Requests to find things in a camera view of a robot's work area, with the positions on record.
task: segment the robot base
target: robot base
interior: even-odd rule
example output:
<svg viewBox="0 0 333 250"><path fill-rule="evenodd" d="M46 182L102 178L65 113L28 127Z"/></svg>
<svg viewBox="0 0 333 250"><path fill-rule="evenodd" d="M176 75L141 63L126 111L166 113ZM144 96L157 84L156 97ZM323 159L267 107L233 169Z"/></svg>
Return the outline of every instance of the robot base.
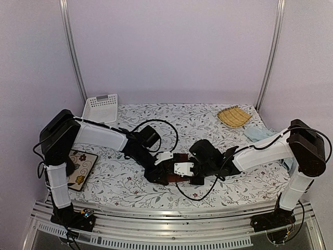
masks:
<svg viewBox="0 0 333 250"><path fill-rule="evenodd" d="M66 225L67 227L79 229L79 230L83 230L83 231L87 231L87 232L93 231L95 221L96 221L95 216L91 215L88 218L85 218L84 216L81 215L80 212L74 212L73 217L75 218L74 222ZM63 223L61 223L61 221L59 220L59 218L55 215L52 215L51 222L54 224L64 226Z"/></svg>
<svg viewBox="0 0 333 250"><path fill-rule="evenodd" d="M279 207L280 199L281 194L276 201L273 212L251 217L251 226L255 232L280 228L296 222L293 210L287 211Z"/></svg>

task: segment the white wall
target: white wall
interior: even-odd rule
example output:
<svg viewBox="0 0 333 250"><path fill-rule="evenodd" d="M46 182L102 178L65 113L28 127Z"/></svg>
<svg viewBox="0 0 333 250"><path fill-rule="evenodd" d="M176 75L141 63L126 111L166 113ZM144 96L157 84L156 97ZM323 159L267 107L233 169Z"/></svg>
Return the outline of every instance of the white wall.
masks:
<svg viewBox="0 0 333 250"><path fill-rule="evenodd" d="M276 8L277 0L69 1L88 96L253 104Z"/></svg>
<svg viewBox="0 0 333 250"><path fill-rule="evenodd" d="M58 0L1 1L0 37L0 249L13 250L46 193L32 146L57 112L83 105Z"/></svg>
<svg viewBox="0 0 333 250"><path fill-rule="evenodd" d="M276 130L300 118L333 140L333 1L286 1L283 29L261 114L268 126ZM310 192L327 249L333 249L332 179L333 160Z"/></svg>

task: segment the metal rail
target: metal rail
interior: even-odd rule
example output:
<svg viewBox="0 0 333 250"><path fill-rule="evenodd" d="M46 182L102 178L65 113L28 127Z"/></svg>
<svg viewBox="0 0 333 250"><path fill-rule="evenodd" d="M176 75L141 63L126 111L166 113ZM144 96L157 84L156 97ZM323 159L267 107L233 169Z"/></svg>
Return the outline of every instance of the metal rail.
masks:
<svg viewBox="0 0 333 250"><path fill-rule="evenodd" d="M80 96L83 101L83 104L85 104L85 101L87 100L87 92L85 90L85 86L84 86L81 71L80 71L78 57L77 57L76 51L75 51L72 28L71 28L71 24L70 24L70 20L69 20L67 0L60 0L60 10L61 10L63 28L65 29L65 36L66 36L66 40L67 40L68 50L69 50L69 54L71 56L71 61L73 64L76 82L78 84L78 88L80 91Z"/></svg>
<svg viewBox="0 0 333 250"><path fill-rule="evenodd" d="M211 250L251 246L254 233L250 226L253 215L274 209L274 202L231 208L157 210L148 208L102 206L73 201L74 209L95 209L96 224L92 233L80 233L78 242L112 249L143 250ZM315 221L310 203L304 203L305 223ZM64 227L50 222L51 200L36 202L31 214L30 235L25 249L33 242L33 233L40 230L65 238ZM302 220L302 209L294 210L296 224Z"/></svg>
<svg viewBox="0 0 333 250"><path fill-rule="evenodd" d="M274 35L273 35L273 40L272 40L272 45L271 45L271 51L270 51L270 56L268 58L268 62L266 65L266 70L264 74L264 79L259 91L259 96L257 99L257 102L255 103L255 109L260 113L260 110L262 108L264 98L266 95L267 87L270 81L272 69L273 69L273 64L274 64L274 59L275 59L275 54L277 51L277 45L278 41L280 38L281 34L281 29L282 29L282 22L283 22L283 16L285 13L285 0L278 0L277 4L277 11L276 11L276 19L275 19L275 28L274 28Z"/></svg>

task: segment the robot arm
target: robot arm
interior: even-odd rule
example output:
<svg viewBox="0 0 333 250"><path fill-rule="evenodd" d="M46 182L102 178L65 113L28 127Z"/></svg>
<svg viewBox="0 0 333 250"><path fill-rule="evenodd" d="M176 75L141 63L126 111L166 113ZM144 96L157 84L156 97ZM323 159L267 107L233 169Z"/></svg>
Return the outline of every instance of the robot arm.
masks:
<svg viewBox="0 0 333 250"><path fill-rule="evenodd" d="M237 148L229 148L221 154L207 140L196 142L189 150L199 163L191 168L192 172L195 175L204 173L203 177L213 174L232 176L257 165L294 157L298 167L293 169L274 211L254 216L251 225L257 232L294 223L293 209L297 202L326 169L323 138L301 120L293 120L280 134L242 148L238 153Z"/></svg>
<svg viewBox="0 0 333 250"><path fill-rule="evenodd" d="M71 111L62 110L40 134L46 185L52 193L54 207L51 221L85 231L92 231L94 226L92 211L75 212L68 193L67 176L74 172L69 153L74 143L95 144L121 151L145 168L148 181L166 185L168 180L164 169L155 166L155 158L148 150L160 139L150 126L140 132L118 130L76 118Z"/></svg>

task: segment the floral pattern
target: floral pattern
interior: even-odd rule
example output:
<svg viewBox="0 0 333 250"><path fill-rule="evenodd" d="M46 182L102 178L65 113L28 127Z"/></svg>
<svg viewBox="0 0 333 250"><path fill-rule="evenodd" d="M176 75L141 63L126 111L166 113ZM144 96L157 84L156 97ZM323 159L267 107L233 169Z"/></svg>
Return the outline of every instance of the floral pattern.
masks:
<svg viewBox="0 0 333 250"><path fill-rule="evenodd" d="M85 154L82 154L79 158L79 161L85 161L86 160L86 155Z"/></svg>
<svg viewBox="0 0 333 250"><path fill-rule="evenodd" d="M78 176L75 180L75 182L80 185L84 181L84 176Z"/></svg>
<svg viewBox="0 0 333 250"><path fill-rule="evenodd" d="M232 129L222 124L216 114L231 105L222 104L136 104L119 105L118 125L133 129L147 119L164 119L178 130L180 140L175 152L188 153L199 139L208 139L220 151L233 146L251 143L243 131L247 127L264 127L252 105L239 105L253 115L242 128ZM150 124L162 137L162 150L170 149L175 137L167 124ZM75 150L99 156L91 175L81 192L70 190L72 199L109 206L145 207L156 209L205 208L238 206L270 201L277 198L289 181L288 172L279 162L257 166L237 176L218 181L206 199L195 202L185 198L174 183L168 186L149 183L143 176L144 169L132 159L110 148L92 144L76 144ZM205 179L204 186L179 183L190 197L200 198L210 189L214 177Z"/></svg>

